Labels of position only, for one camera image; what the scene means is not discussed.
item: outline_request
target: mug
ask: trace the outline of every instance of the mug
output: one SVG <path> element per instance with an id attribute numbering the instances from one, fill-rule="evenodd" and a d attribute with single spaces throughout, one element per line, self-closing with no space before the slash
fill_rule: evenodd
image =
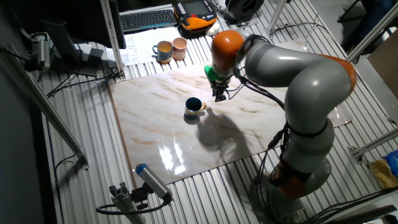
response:
<path id="1" fill-rule="evenodd" d="M 152 50 L 157 55 L 157 60 L 160 63 L 169 63 L 172 59 L 173 47 L 168 41 L 160 41 L 157 45 L 152 47 Z"/>
<path id="2" fill-rule="evenodd" d="M 173 58 L 175 60 L 182 60 L 187 53 L 187 40 L 183 37 L 177 37 L 173 40 Z"/>
<path id="3" fill-rule="evenodd" d="M 206 103 L 202 103 L 198 98 L 191 97 L 185 102 L 184 117 L 193 120 L 199 117 L 199 113 L 206 109 Z"/>

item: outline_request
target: slotted metal table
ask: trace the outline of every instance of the slotted metal table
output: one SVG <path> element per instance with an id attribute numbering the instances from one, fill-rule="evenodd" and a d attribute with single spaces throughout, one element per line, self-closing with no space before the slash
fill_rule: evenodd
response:
<path id="1" fill-rule="evenodd" d="M 254 34 L 265 35 L 276 5 L 276 0 L 265 1 L 256 14 L 257 19 L 244 29 Z M 313 22 L 316 14 L 308 0 L 294 0 L 286 4 L 276 27 Z M 219 22 L 223 30 L 235 28 L 222 20 Z M 320 24 L 326 26 L 322 19 Z M 304 39 L 311 29 L 311 26 L 284 29 L 276 32 L 272 41 L 278 44 L 297 38 Z M 211 41 L 211 37 L 202 35 L 188 40 L 187 57 L 180 62 L 172 60 L 167 65 L 150 62 L 124 67 L 125 80 L 210 62 Z M 99 44 L 93 44 L 93 47 L 104 50 Z M 308 36 L 307 47 L 311 53 L 346 57 L 334 37 L 320 29 L 314 29 Z M 104 77 L 109 72 L 102 69 L 98 71 L 98 77 Z M 48 93 L 65 78 L 68 78 L 66 74 L 44 75 L 40 85 L 43 91 Z M 70 75 L 67 83 L 74 84 L 91 79 L 93 78 Z M 123 80 L 115 78 L 109 82 L 121 81 Z M 379 190 L 366 163 L 357 164 L 347 150 L 350 145 L 361 147 L 394 129 L 375 99 L 359 75 L 354 92 L 344 102 L 354 121 L 335 129 L 335 142 L 327 156 L 333 166 L 333 172 L 322 188 L 302 198 L 305 210 L 298 213 L 299 219 L 305 220 L 330 205 L 360 198 Z M 111 203 L 108 190 L 110 185 L 118 186 L 120 182 L 126 182 L 128 188 L 133 189 L 107 85 L 101 81 L 77 85 L 60 91 L 51 97 L 50 101 L 79 144 L 86 150 L 90 164 L 88 170 L 78 169 L 75 166 L 78 164 L 77 159 L 73 158 L 60 165 L 57 170 L 60 202 L 56 197 L 53 169 L 50 169 L 58 222 L 62 222 L 61 204 L 65 223 L 129 223 L 124 216 L 106 216 L 95 212 L 97 206 Z M 51 125 L 49 133 L 46 134 L 46 142 L 52 167 L 62 159 L 72 156 L 73 152 Z M 49 139 L 52 140 L 53 152 L 50 150 Z M 365 153 L 364 160 L 374 161 L 397 149 L 397 145 L 395 139 L 390 140 Z M 278 153 L 270 153 L 266 162 L 268 172 L 278 163 Z M 169 184 L 175 199 L 171 206 L 145 214 L 143 217 L 147 223 L 259 223 L 248 200 L 248 190 L 263 157 L 264 153 L 253 155 Z M 151 195 L 146 203 L 153 208 L 161 202 L 155 195 Z"/>

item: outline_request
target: pink mug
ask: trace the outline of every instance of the pink mug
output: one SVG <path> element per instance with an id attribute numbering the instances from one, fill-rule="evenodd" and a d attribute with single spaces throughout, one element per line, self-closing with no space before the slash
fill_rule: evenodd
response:
<path id="1" fill-rule="evenodd" d="M 177 37 L 173 40 L 173 58 L 175 60 L 183 60 L 187 53 L 188 42 L 183 37 Z"/>

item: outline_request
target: metal rod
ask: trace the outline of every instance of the metal rod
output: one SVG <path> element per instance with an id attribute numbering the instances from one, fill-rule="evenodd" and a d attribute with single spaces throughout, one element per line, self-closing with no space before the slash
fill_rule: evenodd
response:
<path id="1" fill-rule="evenodd" d="M 124 78 L 124 69 L 122 58 L 120 55 L 120 49 L 118 44 L 118 38 L 116 36 L 116 31 L 114 29 L 111 8 L 109 6 L 108 0 L 101 0 L 102 11 L 104 12 L 106 27 L 108 28 L 109 38 L 111 39 L 111 45 L 113 49 L 113 55 L 116 61 L 116 66 L 118 67 L 118 72 L 121 78 Z"/>
<path id="2" fill-rule="evenodd" d="M 76 154 L 76 156 L 81 160 L 84 168 L 88 168 L 88 160 L 86 152 L 81 150 L 78 142 L 72 133 L 69 131 L 68 127 L 62 121 L 61 117 L 51 105 L 49 99 L 43 93 L 42 89 L 39 87 L 36 79 L 30 76 L 25 69 L 22 67 L 21 62 L 14 56 L 8 54 L 0 54 L 0 62 L 3 66 L 10 70 L 13 79 L 15 79 L 24 91 L 32 98 L 36 106 L 43 112 L 46 118 L 51 122 L 52 126 L 57 130 L 62 139 L 68 144 L 70 149 Z"/>
<path id="3" fill-rule="evenodd" d="M 392 7 L 392 9 L 385 15 L 380 22 L 370 31 L 370 33 L 354 48 L 351 53 L 347 56 L 346 60 L 352 62 L 376 37 L 378 37 L 381 31 L 397 16 L 398 14 L 398 3 Z"/>
<path id="4" fill-rule="evenodd" d="M 276 22 L 278 21 L 280 14 L 282 13 L 282 10 L 285 7 L 287 0 L 280 0 L 278 2 L 278 5 L 275 8 L 275 12 L 272 15 L 271 18 L 271 22 L 268 24 L 267 28 L 266 28 L 266 34 L 271 36 L 272 35 L 272 31 L 274 30 L 274 27 L 276 25 Z"/>
<path id="5" fill-rule="evenodd" d="M 350 5 L 350 7 L 347 9 L 347 11 L 345 11 L 344 14 L 340 16 L 340 18 L 337 20 L 337 22 L 338 22 L 338 23 L 342 23 L 344 17 L 347 16 L 347 14 L 350 12 L 350 10 L 352 10 L 352 8 L 354 8 L 354 6 L 356 5 L 356 3 L 358 3 L 359 1 L 360 1 L 360 0 L 355 0 L 355 2 L 354 2 L 352 5 Z"/>
<path id="6" fill-rule="evenodd" d="M 398 128 L 395 128 L 394 130 L 389 131 L 386 134 L 383 134 L 382 136 L 378 137 L 377 139 L 373 140 L 372 142 L 355 150 L 353 153 L 353 156 L 354 156 L 354 158 L 358 158 L 358 157 L 362 156 L 365 152 L 368 152 L 371 149 L 374 149 L 375 147 L 378 147 L 379 145 L 381 145 L 387 141 L 390 141 L 391 139 L 394 139 L 396 137 L 398 137 Z"/>

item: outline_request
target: computer keyboard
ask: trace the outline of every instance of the computer keyboard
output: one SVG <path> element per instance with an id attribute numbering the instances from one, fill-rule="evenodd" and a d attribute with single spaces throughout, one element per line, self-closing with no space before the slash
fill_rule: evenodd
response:
<path id="1" fill-rule="evenodd" d="M 145 30 L 177 24 L 173 10 L 159 10 L 121 15 L 123 32 Z"/>

